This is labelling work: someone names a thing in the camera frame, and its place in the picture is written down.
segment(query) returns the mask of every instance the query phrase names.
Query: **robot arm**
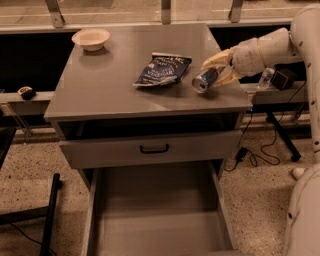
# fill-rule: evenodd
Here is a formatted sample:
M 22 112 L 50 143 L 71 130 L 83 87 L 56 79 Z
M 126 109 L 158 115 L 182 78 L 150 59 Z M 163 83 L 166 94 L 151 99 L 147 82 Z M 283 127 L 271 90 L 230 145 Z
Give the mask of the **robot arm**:
M 216 80 L 223 85 L 262 72 L 265 67 L 303 61 L 315 165 L 307 169 L 292 192 L 288 210 L 286 256 L 320 255 L 320 4 L 307 6 L 292 20 L 290 32 L 279 29 L 241 42 L 203 63 L 203 69 L 225 66 Z
M 307 73 L 308 101 L 316 163 L 320 163 L 320 4 L 301 10 L 290 32 L 281 28 L 252 38 L 207 59 L 203 70 L 225 67 L 214 86 L 261 73 L 267 66 L 303 61 Z

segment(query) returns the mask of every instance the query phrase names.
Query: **drawer front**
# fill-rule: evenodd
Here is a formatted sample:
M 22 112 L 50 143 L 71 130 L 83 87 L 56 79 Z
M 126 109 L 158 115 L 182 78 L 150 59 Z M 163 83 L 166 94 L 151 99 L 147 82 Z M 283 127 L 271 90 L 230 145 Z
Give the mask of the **drawer front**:
M 62 141 L 71 168 L 224 159 L 232 155 L 241 131 Z

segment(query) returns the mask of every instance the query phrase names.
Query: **small black object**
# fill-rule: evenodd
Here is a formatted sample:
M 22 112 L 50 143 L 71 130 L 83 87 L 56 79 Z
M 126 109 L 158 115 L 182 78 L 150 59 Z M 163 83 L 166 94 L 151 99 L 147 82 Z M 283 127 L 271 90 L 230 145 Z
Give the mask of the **small black object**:
M 0 128 L 0 168 L 6 158 L 15 134 L 15 127 Z
M 271 83 L 280 91 L 289 89 L 293 82 L 297 79 L 297 75 L 288 68 L 279 69 L 274 74 Z
M 33 96 L 36 95 L 35 90 L 33 90 L 29 86 L 24 86 L 18 90 L 18 94 L 24 99 L 24 100 L 30 100 Z
M 3 116 L 3 111 L 0 108 L 0 117 Z
M 238 154 L 236 156 L 236 160 L 237 160 L 238 163 L 243 161 L 243 159 L 246 156 L 247 152 L 248 152 L 248 149 L 243 148 L 243 147 L 240 148 L 240 150 L 238 151 Z

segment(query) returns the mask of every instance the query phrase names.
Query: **power cord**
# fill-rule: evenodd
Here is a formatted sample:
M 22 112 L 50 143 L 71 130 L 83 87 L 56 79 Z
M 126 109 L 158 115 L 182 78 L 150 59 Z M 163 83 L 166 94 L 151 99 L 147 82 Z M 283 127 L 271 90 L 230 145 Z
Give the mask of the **power cord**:
M 24 233 L 20 228 L 18 228 L 16 225 L 14 225 L 13 223 L 11 222 L 8 222 L 6 219 L 4 218 L 1 218 L 1 220 L 7 222 L 7 224 L 11 225 L 12 227 L 14 227 L 17 231 L 19 231 L 25 238 L 29 239 L 31 242 L 34 242 L 36 244 L 39 244 L 39 245 L 42 245 L 41 242 L 37 241 L 37 240 L 34 240 L 33 238 L 31 238 L 30 236 L 28 236 L 26 233 Z M 49 251 L 54 255 L 54 256 L 57 256 L 57 254 L 55 253 L 54 250 L 52 250 L 51 248 L 49 248 Z
M 287 104 L 292 101 L 292 99 L 299 93 L 299 91 L 306 85 L 306 83 L 307 83 L 307 81 L 305 81 L 305 82 L 299 87 L 299 89 L 298 89 L 298 90 L 291 96 L 291 98 L 288 100 Z M 241 144 L 241 142 L 242 142 L 242 140 L 243 140 L 243 137 L 244 137 L 247 129 L 249 128 L 249 126 L 250 126 L 250 124 L 251 124 L 251 122 L 252 122 L 252 119 L 253 119 L 253 115 L 252 115 L 252 114 L 253 114 L 252 111 L 250 111 L 250 120 L 249 120 L 248 124 L 246 125 L 246 127 L 245 127 L 244 130 L 243 130 L 242 136 L 241 136 L 241 138 L 240 138 L 240 140 L 239 140 L 239 142 L 238 142 L 237 147 L 240 146 L 240 144 Z M 280 117 L 280 119 L 278 120 L 278 122 L 281 121 L 281 119 L 283 118 L 283 116 L 284 116 L 284 112 L 282 113 L 282 116 Z M 238 153 L 237 153 L 236 163 L 235 163 L 234 167 L 233 167 L 232 169 L 226 169 L 226 168 L 225 168 L 224 170 L 225 170 L 226 172 L 233 172 L 233 171 L 237 168 L 238 164 L 244 160 L 244 157 L 246 156 L 247 152 L 249 152 L 249 153 L 251 154 L 251 155 L 250 155 L 250 163 L 251 163 L 254 167 L 257 167 L 257 166 L 258 166 L 257 158 L 265 161 L 266 163 L 268 163 L 268 164 L 270 164 L 270 165 L 274 165 L 274 166 L 279 165 L 279 164 L 281 163 L 280 158 L 278 158 L 278 157 L 276 157 L 276 156 L 273 156 L 273 155 L 270 155 L 269 153 L 267 153 L 267 152 L 264 151 L 264 148 L 273 146 L 273 145 L 276 143 L 276 141 L 277 141 L 277 131 L 276 131 L 276 129 L 274 129 L 274 132 L 275 132 L 275 135 L 274 135 L 274 140 L 273 140 L 273 142 L 270 143 L 270 144 L 266 144 L 266 145 L 263 145 L 262 147 L 260 147 L 260 151 L 261 151 L 264 155 L 266 155 L 266 156 L 268 156 L 268 157 L 270 157 L 270 158 L 272 158 L 272 159 L 275 159 L 275 160 L 276 160 L 275 163 L 270 162 L 270 161 L 268 161 L 267 159 L 261 157 L 260 155 L 253 153 L 251 150 L 249 150 L 249 149 L 247 149 L 247 148 L 241 147 L 241 148 L 239 149 Z

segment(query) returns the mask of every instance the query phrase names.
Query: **blue chip bag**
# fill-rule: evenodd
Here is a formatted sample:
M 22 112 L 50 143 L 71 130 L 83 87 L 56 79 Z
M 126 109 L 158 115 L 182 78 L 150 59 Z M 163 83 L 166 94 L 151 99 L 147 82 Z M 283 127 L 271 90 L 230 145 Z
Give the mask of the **blue chip bag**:
M 152 61 L 143 69 L 133 86 L 161 86 L 179 82 L 191 62 L 190 57 L 153 53 Z

